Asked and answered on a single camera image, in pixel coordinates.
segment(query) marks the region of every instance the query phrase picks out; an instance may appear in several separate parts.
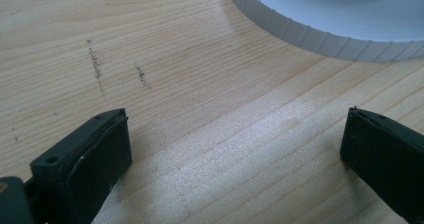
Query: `black clamp jaw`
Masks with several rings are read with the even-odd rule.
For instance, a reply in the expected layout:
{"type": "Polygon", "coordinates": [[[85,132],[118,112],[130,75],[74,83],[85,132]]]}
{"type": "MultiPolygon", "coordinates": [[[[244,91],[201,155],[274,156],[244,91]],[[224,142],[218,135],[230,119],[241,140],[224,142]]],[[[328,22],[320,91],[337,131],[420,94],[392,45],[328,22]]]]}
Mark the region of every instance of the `black clamp jaw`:
{"type": "Polygon", "coordinates": [[[379,114],[349,110],[341,159],[409,223],[424,223],[424,136],[379,114]]]}
{"type": "Polygon", "coordinates": [[[124,109],[91,118],[31,163],[33,177],[0,178],[4,224],[91,223],[132,162],[124,109]]]}

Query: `ridged edge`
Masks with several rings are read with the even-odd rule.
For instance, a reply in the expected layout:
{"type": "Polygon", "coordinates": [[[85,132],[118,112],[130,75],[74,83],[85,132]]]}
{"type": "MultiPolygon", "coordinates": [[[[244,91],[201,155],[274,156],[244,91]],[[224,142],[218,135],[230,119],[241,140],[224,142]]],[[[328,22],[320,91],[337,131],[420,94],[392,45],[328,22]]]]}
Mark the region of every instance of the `ridged edge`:
{"type": "Polygon", "coordinates": [[[292,20],[259,0],[232,1],[262,29],[311,52],[362,62],[394,62],[424,56],[424,40],[384,42],[344,37],[292,20]]]}

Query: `wood grain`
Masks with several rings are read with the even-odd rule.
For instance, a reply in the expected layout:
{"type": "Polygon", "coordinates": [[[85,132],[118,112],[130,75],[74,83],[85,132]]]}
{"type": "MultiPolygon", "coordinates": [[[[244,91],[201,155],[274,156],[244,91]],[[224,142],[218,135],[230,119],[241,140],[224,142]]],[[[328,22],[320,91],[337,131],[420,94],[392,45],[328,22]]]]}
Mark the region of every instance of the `wood grain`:
{"type": "Polygon", "coordinates": [[[134,163],[94,223],[405,223],[339,158],[347,110],[424,133],[424,59],[288,45],[230,0],[0,0],[0,175],[124,107],[134,163]]]}

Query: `light wood surface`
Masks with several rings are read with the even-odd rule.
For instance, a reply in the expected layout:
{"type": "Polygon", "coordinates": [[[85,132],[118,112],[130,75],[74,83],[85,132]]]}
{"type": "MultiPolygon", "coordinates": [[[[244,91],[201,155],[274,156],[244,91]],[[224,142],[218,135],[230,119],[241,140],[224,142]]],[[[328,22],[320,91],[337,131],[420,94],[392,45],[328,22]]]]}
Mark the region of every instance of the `light wood surface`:
{"type": "Polygon", "coordinates": [[[0,176],[126,108],[94,223],[405,223],[339,159],[348,108],[424,133],[424,59],[288,45],[230,0],[0,0],[0,176]]]}

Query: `white plastic disc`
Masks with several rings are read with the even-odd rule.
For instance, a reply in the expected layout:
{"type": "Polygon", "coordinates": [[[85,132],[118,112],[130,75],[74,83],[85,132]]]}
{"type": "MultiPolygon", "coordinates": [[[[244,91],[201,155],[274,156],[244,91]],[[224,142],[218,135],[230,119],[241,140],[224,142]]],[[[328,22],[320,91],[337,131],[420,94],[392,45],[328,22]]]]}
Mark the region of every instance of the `white plastic disc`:
{"type": "Polygon", "coordinates": [[[282,40],[326,56],[387,62],[424,55],[424,0],[233,0],[282,40]]]}

